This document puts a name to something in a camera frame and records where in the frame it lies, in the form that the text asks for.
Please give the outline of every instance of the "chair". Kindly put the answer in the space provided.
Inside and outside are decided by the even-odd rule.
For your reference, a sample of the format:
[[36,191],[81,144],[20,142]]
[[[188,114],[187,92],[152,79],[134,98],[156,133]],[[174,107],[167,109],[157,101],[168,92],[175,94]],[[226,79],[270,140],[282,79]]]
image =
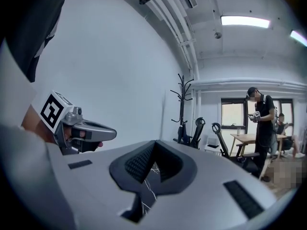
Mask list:
[[195,130],[194,136],[192,137],[192,136],[187,135],[186,125],[184,123],[181,144],[192,147],[192,148],[199,149],[198,144],[201,140],[199,138],[201,136],[203,126],[206,124],[206,122],[202,117],[199,117],[198,119],[196,119],[195,124],[196,124],[196,130]]
[[220,149],[221,154],[223,157],[226,157],[245,171],[249,173],[254,173],[258,171],[258,167],[256,166],[255,162],[253,161],[252,158],[259,156],[258,152],[255,153],[250,153],[250,154],[243,154],[242,156],[240,155],[240,152],[242,150],[243,146],[246,146],[246,143],[243,144],[237,144],[237,147],[239,147],[238,152],[236,153],[235,157],[230,157],[228,153],[228,148],[225,144],[225,141],[223,139],[223,136],[221,134],[221,126],[218,123],[213,123],[212,124],[212,130],[213,132],[217,135],[222,149]]

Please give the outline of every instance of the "ceiling light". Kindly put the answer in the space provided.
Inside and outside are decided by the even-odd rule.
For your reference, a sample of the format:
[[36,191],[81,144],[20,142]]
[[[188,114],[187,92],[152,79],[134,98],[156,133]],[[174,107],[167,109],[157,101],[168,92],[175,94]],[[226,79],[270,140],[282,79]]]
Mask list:
[[221,22],[222,25],[253,25],[263,28],[268,28],[270,25],[270,21],[245,16],[221,16]]
[[290,34],[290,37],[294,38],[295,40],[297,40],[298,42],[302,43],[303,45],[307,47],[307,40],[301,34],[297,33],[296,31],[292,31]]

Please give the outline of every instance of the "man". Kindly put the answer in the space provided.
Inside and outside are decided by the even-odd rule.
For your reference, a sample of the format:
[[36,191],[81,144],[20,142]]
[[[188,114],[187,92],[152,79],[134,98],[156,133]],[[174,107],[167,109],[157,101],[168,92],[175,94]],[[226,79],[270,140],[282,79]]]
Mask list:
[[[260,117],[250,118],[253,122],[257,122],[257,133],[256,133],[256,142],[255,142],[255,152],[258,152],[260,155],[254,158],[254,162],[258,167],[258,171],[253,173],[254,176],[259,178],[267,153],[272,143],[273,135],[273,124],[272,120],[275,115],[275,106],[273,99],[259,92],[255,87],[250,87],[247,92],[247,99],[256,102],[256,111],[260,112]],[[262,180],[269,181],[268,177],[263,177]]]
[[[30,82],[35,81],[39,55],[54,36],[65,0],[5,0],[3,13],[4,37],[13,60]],[[39,135],[44,141],[55,143],[51,131],[40,120],[32,106],[26,112],[22,126]],[[64,130],[71,138],[71,129]]]
[[[285,131],[289,126],[293,126],[293,124],[284,124],[284,114],[280,113],[278,116],[278,129],[277,134],[278,135],[285,135]],[[295,135],[288,136],[287,139],[283,140],[283,150],[290,150],[290,148],[294,148],[292,152],[293,158],[295,158],[295,155],[299,153],[299,144],[297,137]]]

